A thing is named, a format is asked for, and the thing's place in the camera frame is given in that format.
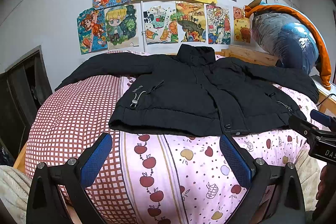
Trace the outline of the person's right hand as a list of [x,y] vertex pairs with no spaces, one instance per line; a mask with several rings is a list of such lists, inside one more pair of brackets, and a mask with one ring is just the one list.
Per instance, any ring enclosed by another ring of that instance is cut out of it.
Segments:
[[323,200],[329,201],[335,192],[335,165],[324,166],[319,179],[316,208],[321,206]]

